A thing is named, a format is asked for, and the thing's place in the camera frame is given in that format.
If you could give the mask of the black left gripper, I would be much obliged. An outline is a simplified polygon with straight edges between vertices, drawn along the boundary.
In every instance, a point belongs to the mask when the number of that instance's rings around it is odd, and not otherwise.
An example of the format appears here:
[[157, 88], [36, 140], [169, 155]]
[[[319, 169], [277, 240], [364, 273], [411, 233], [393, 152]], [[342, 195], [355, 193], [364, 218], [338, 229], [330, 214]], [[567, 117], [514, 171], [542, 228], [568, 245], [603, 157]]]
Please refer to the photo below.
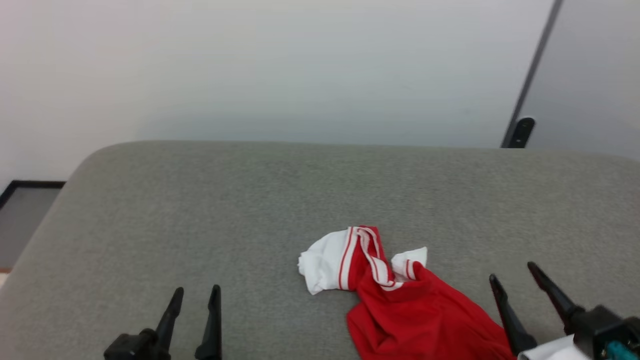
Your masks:
[[[138, 334], [122, 333], [105, 349], [104, 360], [171, 360], [170, 344], [184, 295], [183, 287], [176, 288], [156, 330], [144, 328]], [[194, 357], [196, 360], [222, 360], [222, 303], [218, 284], [212, 287], [207, 309], [202, 342]]]

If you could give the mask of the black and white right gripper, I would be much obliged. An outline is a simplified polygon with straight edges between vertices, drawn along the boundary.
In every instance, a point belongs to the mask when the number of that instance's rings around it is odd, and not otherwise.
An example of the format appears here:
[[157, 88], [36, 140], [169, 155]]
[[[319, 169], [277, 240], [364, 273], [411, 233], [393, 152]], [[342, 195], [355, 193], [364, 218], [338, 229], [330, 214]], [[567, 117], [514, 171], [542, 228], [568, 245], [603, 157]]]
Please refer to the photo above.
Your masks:
[[510, 351], [517, 360], [640, 360], [640, 317], [622, 318], [603, 305], [585, 312], [535, 262], [529, 261], [526, 266], [551, 301], [567, 336], [538, 345], [492, 273], [491, 291]]

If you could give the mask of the red and white basketball jersey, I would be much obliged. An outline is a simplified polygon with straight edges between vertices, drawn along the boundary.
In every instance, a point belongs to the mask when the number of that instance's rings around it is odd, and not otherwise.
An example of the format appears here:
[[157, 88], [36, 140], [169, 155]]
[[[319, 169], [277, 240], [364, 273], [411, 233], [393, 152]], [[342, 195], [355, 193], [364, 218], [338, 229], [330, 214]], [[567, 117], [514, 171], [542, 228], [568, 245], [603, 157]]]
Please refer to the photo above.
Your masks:
[[517, 360], [505, 330], [426, 262], [428, 249], [387, 259], [377, 227], [348, 227], [298, 257], [307, 290], [355, 292], [346, 324], [361, 360]]

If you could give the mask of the black baseboard strip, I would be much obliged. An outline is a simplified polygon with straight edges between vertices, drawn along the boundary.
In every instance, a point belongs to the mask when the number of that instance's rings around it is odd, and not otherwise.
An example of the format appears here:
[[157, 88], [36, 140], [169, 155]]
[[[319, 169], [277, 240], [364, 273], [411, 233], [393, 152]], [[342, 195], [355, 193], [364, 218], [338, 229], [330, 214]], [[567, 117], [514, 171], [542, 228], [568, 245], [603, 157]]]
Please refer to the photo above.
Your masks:
[[60, 190], [65, 185], [65, 181], [12, 180], [0, 194], [0, 210], [5, 207], [18, 189]]

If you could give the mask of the dark grey door frame strip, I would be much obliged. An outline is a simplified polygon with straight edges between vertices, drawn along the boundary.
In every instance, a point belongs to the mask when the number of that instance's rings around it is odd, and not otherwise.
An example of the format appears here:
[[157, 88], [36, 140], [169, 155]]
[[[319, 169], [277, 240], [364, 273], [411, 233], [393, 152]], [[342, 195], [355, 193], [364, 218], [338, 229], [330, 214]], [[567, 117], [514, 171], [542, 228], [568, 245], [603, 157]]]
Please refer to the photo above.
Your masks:
[[537, 74], [538, 66], [542, 61], [542, 57], [547, 47], [547, 43], [553, 33], [554, 26], [556, 24], [557, 18], [562, 9], [563, 3], [565, 0], [553, 0], [551, 3], [551, 8], [548, 13], [546, 23], [542, 28], [541, 36], [538, 39], [537, 46], [535, 47], [534, 55], [529, 64], [528, 71], [525, 76], [525, 80], [522, 84], [521, 91], [519, 92], [519, 96], [515, 103], [514, 109], [510, 116], [510, 121], [506, 127], [505, 133], [503, 135], [502, 143], [500, 147], [502, 149], [509, 148], [512, 137], [514, 136], [515, 130], [518, 126], [518, 121], [521, 118], [521, 112], [527, 100], [528, 94], [530, 93], [531, 85], [534, 82], [535, 75]]

